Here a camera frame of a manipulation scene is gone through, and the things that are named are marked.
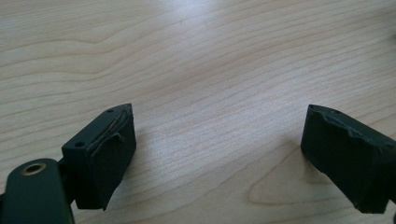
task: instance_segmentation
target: wood grain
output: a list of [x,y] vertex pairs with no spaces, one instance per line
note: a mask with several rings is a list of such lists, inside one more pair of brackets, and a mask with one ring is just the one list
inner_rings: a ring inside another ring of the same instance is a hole
[[396,137],[391,0],[0,2],[0,191],[134,106],[137,151],[77,223],[391,223],[300,151],[308,104]]

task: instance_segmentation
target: wooden table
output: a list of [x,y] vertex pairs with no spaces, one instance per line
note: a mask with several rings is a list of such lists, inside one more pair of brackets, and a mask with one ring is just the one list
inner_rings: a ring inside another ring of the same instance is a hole
[[132,103],[137,150],[77,223],[391,223],[300,150],[308,104],[396,137],[396,2],[0,2],[0,192]]

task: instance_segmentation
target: black object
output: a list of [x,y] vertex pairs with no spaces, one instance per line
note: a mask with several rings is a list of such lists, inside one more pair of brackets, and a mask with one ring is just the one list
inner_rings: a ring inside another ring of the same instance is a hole
[[310,105],[301,149],[363,213],[396,202],[396,142],[331,108]]
[[74,223],[80,209],[107,207],[136,148],[131,105],[103,112],[62,147],[64,158],[29,161],[7,179],[1,223]]

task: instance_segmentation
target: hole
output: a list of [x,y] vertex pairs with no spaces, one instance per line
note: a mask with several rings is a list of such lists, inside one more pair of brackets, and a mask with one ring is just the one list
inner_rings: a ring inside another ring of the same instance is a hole
[[26,166],[21,173],[23,175],[35,175],[40,173],[42,170],[44,170],[46,166],[47,165],[44,162],[34,163]]
[[75,147],[83,147],[85,146],[85,142],[77,142],[75,143]]

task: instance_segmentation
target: black plastic part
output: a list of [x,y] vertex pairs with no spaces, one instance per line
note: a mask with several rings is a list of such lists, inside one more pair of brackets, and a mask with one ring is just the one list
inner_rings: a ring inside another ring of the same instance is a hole
[[301,149],[363,213],[384,213],[396,195],[396,142],[331,108],[310,105]]
[[1,223],[74,223],[56,161],[29,161],[11,172]]
[[103,112],[62,147],[68,171],[75,177],[80,209],[107,207],[136,149],[132,107]]
[[3,200],[4,200],[4,194],[0,194],[0,214],[3,208]]
[[76,175],[71,172],[62,158],[58,161],[59,172],[61,174],[62,182],[64,183],[64,194],[68,203],[72,203],[76,199]]

